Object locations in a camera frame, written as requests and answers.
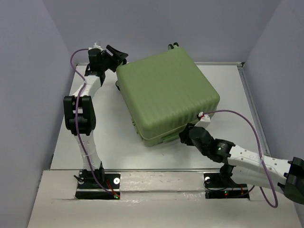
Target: suitcase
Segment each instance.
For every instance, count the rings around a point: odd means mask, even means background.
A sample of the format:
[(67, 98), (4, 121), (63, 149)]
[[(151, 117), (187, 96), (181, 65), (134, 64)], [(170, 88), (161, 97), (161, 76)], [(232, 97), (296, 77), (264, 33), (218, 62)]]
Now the suitcase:
[(178, 138), (199, 112), (216, 110), (219, 94), (177, 43), (117, 68), (117, 88), (146, 146)]

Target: gray wall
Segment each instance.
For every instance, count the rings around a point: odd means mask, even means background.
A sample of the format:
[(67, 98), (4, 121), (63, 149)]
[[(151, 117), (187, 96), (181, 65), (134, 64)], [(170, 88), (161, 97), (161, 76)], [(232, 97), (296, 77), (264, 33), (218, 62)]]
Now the gray wall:
[[(134, 61), (179, 42), (195, 61), (245, 61), (279, 0), (43, 0), (70, 53), (103, 45)], [(78, 61), (87, 61), (85, 53)]]
[[(270, 152), (304, 159), (304, 1), (283, 0), (245, 71)], [(296, 205), (302, 225), (304, 206)]]
[(1, 0), (0, 54), (0, 227), (25, 228), (61, 125), (69, 53), (41, 0)]

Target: white tabletop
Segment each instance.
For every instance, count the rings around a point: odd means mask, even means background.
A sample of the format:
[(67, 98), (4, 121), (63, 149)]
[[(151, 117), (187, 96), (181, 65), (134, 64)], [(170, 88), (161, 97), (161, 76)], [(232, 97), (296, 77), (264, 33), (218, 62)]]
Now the white tabletop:
[(280, 193), (276, 209), (259, 188), (251, 200), (205, 199), (202, 173), (123, 172), (120, 200), (75, 199), (77, 174), (44, 171), (28, 228), (301, 228)]
[[(198, 66), (220, 95), (219, 109), (240, 112), (253, 123), (249, 104), (237, 66)], [(85, 66), (77, 69), (84, 73)], [(94, 137), (98, 155), (105, 169), (208, 169), (219, 168), (203, 157), (195, 147), (181, 144), (179, 140), (145, 147), (132, 125), (124, 99), (115, 87), (116, 74), (106, 72), (105, 82), (94, 98), (97, 118)], [(81, 85), (76, 75), (71, 87), (73, 94)], [(249, 125), (239, 116), (230, 113), (215, 114), (207, 128), (214, 138), (225, 139), (248, 150), (257, 151), (257, 144)], [(75, 138), (65, 127), (60, 129), (52, 170), (82, 169), (82, 158)]]

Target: green suitcase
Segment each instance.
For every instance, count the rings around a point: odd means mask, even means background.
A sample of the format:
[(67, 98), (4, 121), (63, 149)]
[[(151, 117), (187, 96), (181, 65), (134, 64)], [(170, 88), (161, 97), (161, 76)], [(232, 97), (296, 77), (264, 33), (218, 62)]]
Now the green suitcase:
[(146, 146), (178, 138), (199, 112), (216, 110), (219, 94), (187, 52), (168, 51), (117, 68), (117, 83)]

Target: gray backdrop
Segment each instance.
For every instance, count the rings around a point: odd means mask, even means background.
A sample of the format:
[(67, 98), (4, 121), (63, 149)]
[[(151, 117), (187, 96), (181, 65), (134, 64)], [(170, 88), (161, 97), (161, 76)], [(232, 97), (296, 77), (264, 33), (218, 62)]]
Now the gray backdrop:
[(27, 226), (71, 85), (69, 54), (40, 0), (0, 3), (0, 227)]
[(270, 152), (282, 159), (304, 158), (303, 25), (304, 1), (283, 0), (245, 64)]
[[(245, 61), (279, 0), (43, 0), (67, 49), (97, 39), (128, 61), (179, 42), (195, 61)], [(87, 61), (83, 53), (78, 61)]]

